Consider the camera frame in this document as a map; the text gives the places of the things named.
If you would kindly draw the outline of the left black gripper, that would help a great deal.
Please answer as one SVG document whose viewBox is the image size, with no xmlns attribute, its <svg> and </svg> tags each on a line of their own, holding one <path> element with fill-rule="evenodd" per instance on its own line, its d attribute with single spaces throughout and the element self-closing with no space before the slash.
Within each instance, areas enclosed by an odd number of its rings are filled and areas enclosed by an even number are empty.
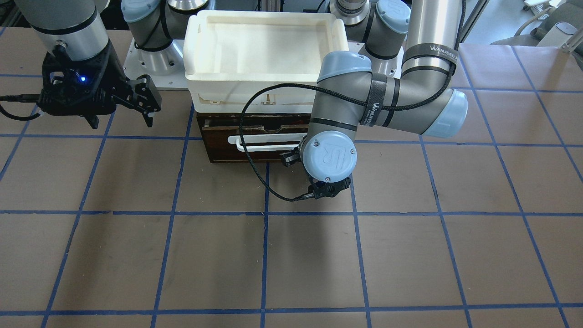
<svg viewBox="0 0 583 328">
<path fill-rule="evenodd" d="M 301 163 L 301 154 L 299 147 L 294 147 L 289 151 L 280 153 L 281 163 L 290 167 L 294 164 Z M 308 176 L 310 185 L 308 186 L 308 199 L 321 199 L 323 197 L 336 197 L 342 190 L 349 189 L 351 185 L 351 178 L 346 177 L 345 179 L 337 182 L 329 181 L 315 181 L 314 177 Z"/>
</svg>

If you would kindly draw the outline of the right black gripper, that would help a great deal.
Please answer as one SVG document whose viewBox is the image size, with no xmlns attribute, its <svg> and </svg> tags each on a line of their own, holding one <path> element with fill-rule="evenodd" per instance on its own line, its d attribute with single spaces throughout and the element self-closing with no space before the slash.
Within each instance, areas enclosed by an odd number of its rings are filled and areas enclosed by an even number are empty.
<svg viewBox="0 0 583 328">
<path fill-rule="evenodd" d="M 153 126 L 162 109 L 162 96 L 152 77 L 143 74 L 128 80 L 111 41 L 94 57 L 74 61 L 62 44 L 52 48 L 42 63 L 42 90 L 37 106 L 54 116 L 82 116 L 92 129 L 98 129 L 98 115 L 115 111 L 116 102 L 133 109 Z"/>
</svg>

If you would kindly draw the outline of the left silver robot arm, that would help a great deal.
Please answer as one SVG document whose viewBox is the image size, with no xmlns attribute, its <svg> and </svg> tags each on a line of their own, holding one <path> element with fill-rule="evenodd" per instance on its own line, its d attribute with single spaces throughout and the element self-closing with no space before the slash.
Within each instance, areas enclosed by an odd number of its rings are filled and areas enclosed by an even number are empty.
<svg viewBox="0 0 583 328">
<path fill-rule="evenodd" d="M 333 0 L 349 20 L 358 52 L 323 59 L 307 135 L 283 155 L 302 162 L 310 186 L 293 201 L 334 197 L 350 186 L 358 127 L 382 126 L 449 138 L 464 124 L 467 97 L 450 87 L 456 71 L 464 0 Z"/>
</svg>

